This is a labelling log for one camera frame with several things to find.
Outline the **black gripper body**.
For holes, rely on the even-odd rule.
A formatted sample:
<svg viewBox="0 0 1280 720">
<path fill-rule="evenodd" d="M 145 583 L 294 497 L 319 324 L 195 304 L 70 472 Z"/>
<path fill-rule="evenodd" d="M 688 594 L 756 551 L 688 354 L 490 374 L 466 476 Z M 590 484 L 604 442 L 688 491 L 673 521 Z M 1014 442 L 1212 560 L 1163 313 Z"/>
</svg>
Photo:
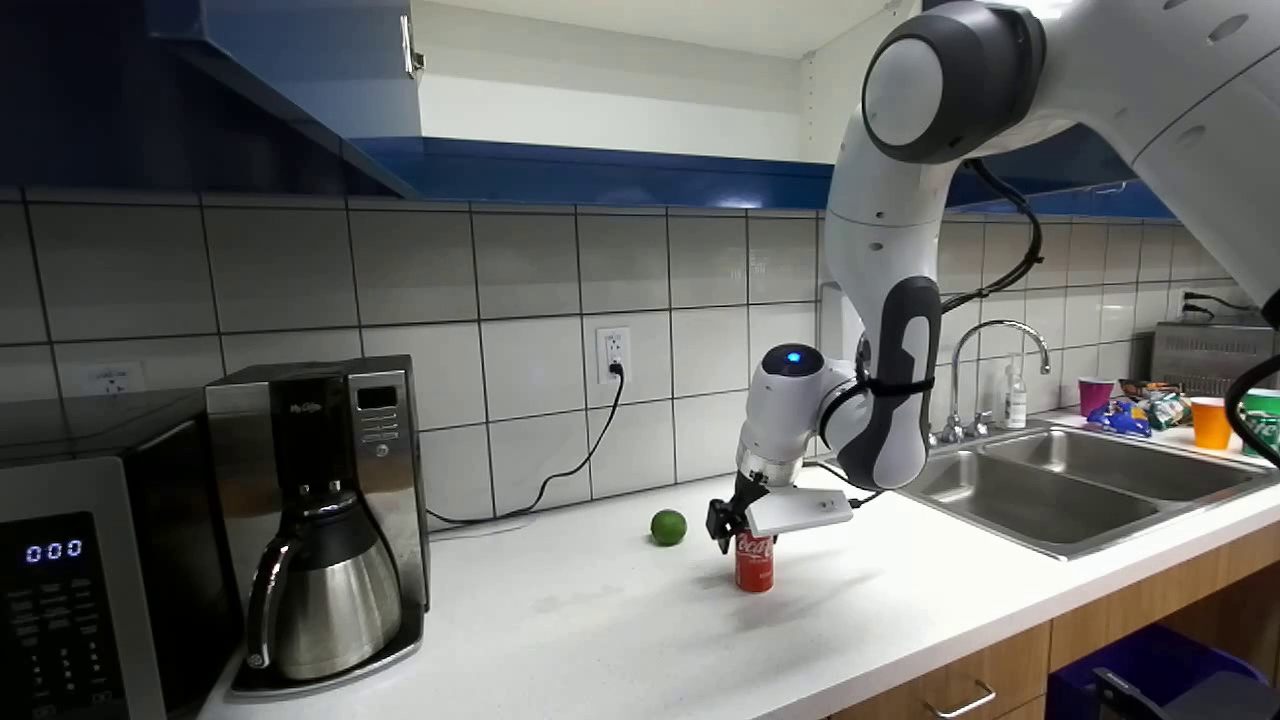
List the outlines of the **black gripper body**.
<svg viewBox="0 0 1280 720">
<path fill-rule="evenodd" d="M 704 533 L 717 549 L 728 549 L 750 529 L 750 509 L 768 497 L 759 472 L 740 472 L 728 501 L 712 501 L 704 512 Z"/>
</svg>

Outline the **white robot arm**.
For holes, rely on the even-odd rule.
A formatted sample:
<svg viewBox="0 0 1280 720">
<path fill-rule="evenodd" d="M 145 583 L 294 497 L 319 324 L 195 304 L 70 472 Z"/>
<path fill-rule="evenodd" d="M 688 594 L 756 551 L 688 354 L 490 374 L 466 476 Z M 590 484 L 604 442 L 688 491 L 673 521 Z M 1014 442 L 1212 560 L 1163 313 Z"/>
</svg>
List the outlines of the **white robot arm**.
<svg viewBox="0 0 1280 720">
<path fill-rule="evenodd" d="M 828 280 L 861 318 L 848 370 L 778 344 L 754 374 L 735 488 L 717 544 L 766 544 L 852 517 L 794 480 L 817 445 L 844 488 L 903 488 L 929 460 L 942 229 L 962 173 L 1097 131 L 1280 321 L 1280 0 L 942 0 L 871 53 L 824 206 Z"/>
</svg>

